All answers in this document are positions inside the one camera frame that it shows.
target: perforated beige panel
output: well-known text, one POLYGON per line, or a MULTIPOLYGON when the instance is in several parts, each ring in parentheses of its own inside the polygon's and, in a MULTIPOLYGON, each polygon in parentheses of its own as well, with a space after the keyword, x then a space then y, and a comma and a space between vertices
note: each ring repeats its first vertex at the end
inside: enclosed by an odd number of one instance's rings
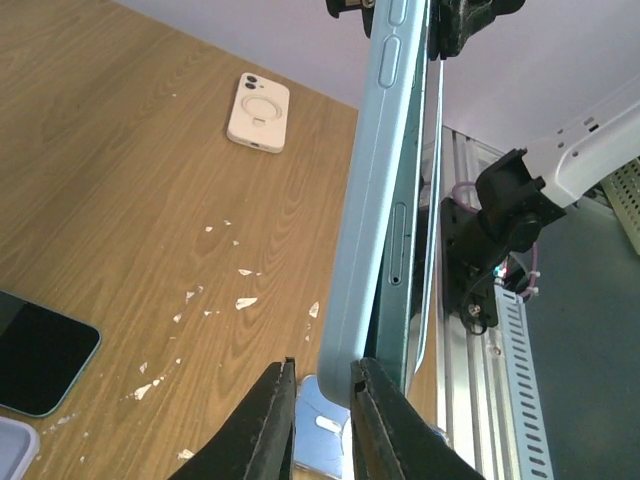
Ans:
POLYGON ((606 177, 602 181, 602 187, 640 255, 640 158, 606 177))

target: black smartphone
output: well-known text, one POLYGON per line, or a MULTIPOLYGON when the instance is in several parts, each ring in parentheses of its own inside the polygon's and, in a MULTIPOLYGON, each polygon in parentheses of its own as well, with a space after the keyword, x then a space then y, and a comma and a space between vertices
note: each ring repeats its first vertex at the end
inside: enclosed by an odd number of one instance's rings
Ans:
POLYGON ((98 345, 96 328, 0 291, 0 406, 49 415, 98 345))

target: vent grille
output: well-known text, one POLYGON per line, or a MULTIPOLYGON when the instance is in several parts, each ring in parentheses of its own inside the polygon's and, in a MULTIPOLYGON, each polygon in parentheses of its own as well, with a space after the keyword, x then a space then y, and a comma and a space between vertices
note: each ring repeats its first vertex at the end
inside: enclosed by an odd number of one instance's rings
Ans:
POLYGON ((640 255, 640 158, 620 167, 602 181, 607 198, 633 247, 640 255))
POLYGON ((547 435, 533 367, 526 313, 514 293, 496 287, 522 479, 552 480, 547 435))

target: beige phone case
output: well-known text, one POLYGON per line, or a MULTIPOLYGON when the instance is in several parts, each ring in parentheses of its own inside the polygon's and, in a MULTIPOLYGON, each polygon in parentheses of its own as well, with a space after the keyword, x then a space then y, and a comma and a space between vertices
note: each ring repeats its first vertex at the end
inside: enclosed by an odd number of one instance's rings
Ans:
POLYGON ((289 89, 253 73, 240 77, 227 136, 258 150, 279 153, 284 148, 289 89))

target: wooden table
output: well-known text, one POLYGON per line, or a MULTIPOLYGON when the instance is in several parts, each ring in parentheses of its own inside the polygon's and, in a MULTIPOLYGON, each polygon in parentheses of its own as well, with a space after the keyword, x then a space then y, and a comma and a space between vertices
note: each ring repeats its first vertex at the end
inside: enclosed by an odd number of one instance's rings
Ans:
POLYGON ((0 414, 41 435, 27 478, 166 478, 269 362, 315 371, 357 112, 103 0, 0 31, 0 288, 103 337, 53 415, 0 414), (279 155, 226 138, 246 71, 291 90, 279 155))

